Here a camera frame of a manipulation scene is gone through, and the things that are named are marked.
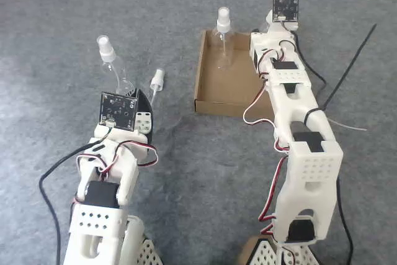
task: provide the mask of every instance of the cardboard tray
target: cardboard tray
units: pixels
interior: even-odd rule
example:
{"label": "cardboard tray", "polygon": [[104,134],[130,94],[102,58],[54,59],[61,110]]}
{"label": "cardboard tray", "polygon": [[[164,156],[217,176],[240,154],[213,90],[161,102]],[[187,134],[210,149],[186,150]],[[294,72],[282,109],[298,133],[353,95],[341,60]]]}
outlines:
{"label": "cardboard tray", "polygon": [[[205,30],[202,35],[194,109],[203,114],[242,117],[263,84],[249,57],[249,34],[235,34],[233,64],[225,70],[213,65],[219,51],[211,46],[211,34]],[[267,92],[247,113],[248,119],[259,117],[274,118]]]}

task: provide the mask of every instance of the gray carpet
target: gray carpet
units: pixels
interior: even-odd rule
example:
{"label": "gray carpet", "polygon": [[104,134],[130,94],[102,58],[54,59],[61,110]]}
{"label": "gray carpet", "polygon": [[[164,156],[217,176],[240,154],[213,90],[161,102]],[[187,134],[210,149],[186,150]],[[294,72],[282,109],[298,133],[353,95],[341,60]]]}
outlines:
{"label": "gray carpet", "polygon": [[[235,29],[247,32],[272,2],[0,0],[1,264],[54,264],[55,230],[38,178],[92,136],[102,80],[96,37],[103,33],[146,92],[155,69],[166,70],[154,105],[161,161],[140,171],[131,212],[144,220],[165,264],[233,264],[262,227],[256,218],[279,154],[265,125],[193,112],[200,32],[213,27],[224,5]],[[378,23],[328,107],[334,120],[369,128],[334,127],[345,153],[342,199],[353,264],[397,258],[396,16],[397,0],[300,0],[302,50],[330,86]],[[319,87],[316,78],[313,84]],[[62,255],[78,181],[71,160],[45,182],[60,219]],[[348,245],[337,212],[328,238],[313,249],[325,265],[344,264]]]}

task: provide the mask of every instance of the black wire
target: black wire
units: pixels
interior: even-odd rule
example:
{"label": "black wire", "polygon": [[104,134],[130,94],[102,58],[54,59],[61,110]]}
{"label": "black wire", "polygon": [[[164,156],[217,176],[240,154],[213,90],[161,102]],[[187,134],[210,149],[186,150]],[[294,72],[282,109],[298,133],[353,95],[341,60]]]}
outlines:
{"label": "black wire", "polygon": [[323,108],[318,107],[318,108],[314,108],[314,109],[309,110],[309,111],[306,113],[306,115],[305,115],[305,119],[304,119],[304,121],[303,121],[303,124],[306,125],[306,123],[307,123],[307,121],[308,121],[308,118],[309,118],[309,115],[310,115],[311,113],[316,112],[316,111],[319,111],[319,110],[322,110],[322,109],[323,109]]}
{"label": "black wire", "polygon": [[339,179],[339,176],[336,179],[336,197],[337,197],[337,207],[339,209],[339,215],[341,216],[343,228],[345,229],[347,239],[349,240],[349,256],[347,257],[346,265],[350,265],[352,262],[353,258],[353,252],[354,252],[354,245],[353,245],[353,239],[352,236],[350,235],[349,228],[347,227],[346,224],[346,219],[343,214],[342,210],[342,200],[341,200],[341,181]]}
{"label": "black wire", "polygon": [[352,69],[357,57],[359,57],[363,47],[365,46],[365,44],[368,42],[372,32],[375,30],[375,28],[377,27],[376,24],[372,25],[371,30],[369,31],[369,33],[367,34],[365,40],[361,43],[361,45],[359,46],[359,49],[357,50],[357,52],[355,53],[353,60],[350,62],[349,66],[347,67],[347,69],[345,70],[344,74],[342,75],[341,79],[339,80],[339,82],[336,84],[334,90],[332,90],[331,94],[329,95],[329,97],[327,98],[327,100],[325,101],[325,103],[323,104],[323,109],[325,110],[327,108],[327,105],[329,104],[329,102],[331,101],[331,99],[333,98],[333,96],[335,95],[336,91],[339,89],[339,87],[341,86],[342,82],[346,79],[347,74],[349,74],[349,71]]}
{"label": "black wire", "polygon": [[112,130],[112,128],[109,128],[109,131],[107,132],[107,134],[102,139],[100,139],[98,141],[95,141],[93,143],[86,144],[86,145],[84,145],[82,147],[79,147],[78,149],[74,150],[73,152],[71,152],[68,155],[66,155],[63,158],[61,158],[54,165],[52,165],[52,167],[50,167],[50,169],[48,169],[40,177],[40,180],[38,181],[38,188],[40,189],[40,192],[41,192],[41,194],[43,196],[43,199],[44,199],[45,203],[48,206],[48,209],[50,209],[50,212],[51,212],[52,218],[54,220],[54,224],[55,224],[55,230],[56,230],[56,262],[55,262],[55,264],[56,265],[60,265],[60,263],[61,263],[61,230],[60,230],[60,223],[58,221],[58,217],[56,216],[54,207],[52,206],[47,194],[45,193],[45,190],[44,190],[44,187],[43,187],[43,182],[57,167],[59,167],[66,160],[68,160],[72,156],[78,154],[80,151],[84,151],[84,150],[86,150],[88,148],[91,148],[91,147],[101,143],[103,140],[105,140],[105,138],[109,135],[111,130]]}
{"label": "black wire", "polygon": [[343,83],[343,81],[346,79],[346,76],[349,74],[350,70],[352,69],[355,61],[357,60],[357,58],[359,57],[363,47],[365,46],[365,44],[367,44],[369,38],[371,37],[371,34],[373,33],[373,31],[375,30],[375,28],[377,27],[376,24],[373,24],[371,27],[371,30],[369,31],[369,33],[367,34],[367,36],[365,37],[365,40],[361,43],[361,45],[359,46],[357,52],[355,53],[352,61],[350,62],[349,66],[346,68],[345,72],[343,73],[342,77],[339,79],[339,82],[336,84],[334,90],[332,90],[332,92],[330,93],[330,95],[328,96],[328,98],[326,99],[326,101],[324,102],[324,104],[319,107],[319,108],[315,108],[315,109],[311,109],[309,110],[306,115],[305,115],[305,120],[303,121],[303,123],[306,125],[306,122],[308,120],[309,115],[312,112],[315,112],[317,110],[323,110],[325,111],[327,109],[327,106],[329,104],[329,102],[331,101],[331,99],[334,97],[335,93],[337,92],[337,90],[339,89],[339,87],[341,86],[341,84]]}
{"label": "black wire", "polygon": [[284,27],[285,30],[291,32],[291,34],[293,35],[293,37],[295,38],[295,50],[298,52],[298,55],[300,57],[300,60],[303,62],[303,64],[317,77],[319,78],[322,82],[323,82],[323,86],[317,91],[316,93],[316,98],[319,96],[319,94],[325,89],[325,87],[327,86],[327,80],[324,79],[323,76],[321,76],[319,73],[317,73],[317,71],[315,71],[310,65],[309,63],[306,61],[305,57],[302,54],[302,51],[300,50],[299,47],[299,38],[298,38],[298,34],[292,30],[288,30],[285,25],[284,22],[281,22],[282,27]]}

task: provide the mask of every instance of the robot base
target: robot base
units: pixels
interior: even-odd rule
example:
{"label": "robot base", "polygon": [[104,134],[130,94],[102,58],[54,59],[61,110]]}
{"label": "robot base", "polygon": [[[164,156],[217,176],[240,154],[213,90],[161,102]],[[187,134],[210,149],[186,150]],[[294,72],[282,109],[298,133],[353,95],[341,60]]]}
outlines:
{"label": "robot base", "polygon": [[252,237],[244,246],[238,264],[294,265],[294,257],[296,265],[321,265],[308,246],[280,247],[271,236]]}
{"label": "robot base", "polygon": [[160,257],[157,255],[153,242],[146,239],[142,242],[142,246],[136,259],[137,265],[163,265]]}

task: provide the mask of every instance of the robotic arm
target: robotic arm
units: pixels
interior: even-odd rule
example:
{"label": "robotic arm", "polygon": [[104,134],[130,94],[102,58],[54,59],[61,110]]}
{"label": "robotic arm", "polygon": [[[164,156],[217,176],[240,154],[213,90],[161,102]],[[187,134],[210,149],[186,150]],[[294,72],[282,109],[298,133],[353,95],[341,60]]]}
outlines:
{"label": "robotic arm", "polygon": [[[106,138],[76,158],[81,180],[64,265],[130,265],[149,259],[162,265],[153,243],[144,238],[143,222],[128,216],[127,209],[139,166],[158,160],[156,149],[148,144],[151,111],[138,111],[150,105],[143,93],[138,91],[138,96],[102,93],[100,122],[90,143]],[[148,150],[156,158],[142,164]]]}
{"label": "robotic arm", "polygon": [[[276,264],[287,259],[296,259],[296,264],[318,264],[307,246],[327,235],[343,157],[325,113],[318,108],[305,65],[297,53],[291,33],[298,28],[297,9],[298,0],[274,0],[273,11],[266,18],[267,33],[253,32],[250,46],[256,73],[264,80],[264,90],[269,93],[274,110],[275,147],[287,154],[277,166],[270,199],[259,216],[260,221],[271,220],[262,232],[273,237],[270,240],[276,249],[269,251],[268,258],[277,260]],[[292,130],[295,122],[300,123],[298,132]],[[275,212],[266,216],[285,160],[285,183]],[[315,263],[303,259],[308,254]]]}

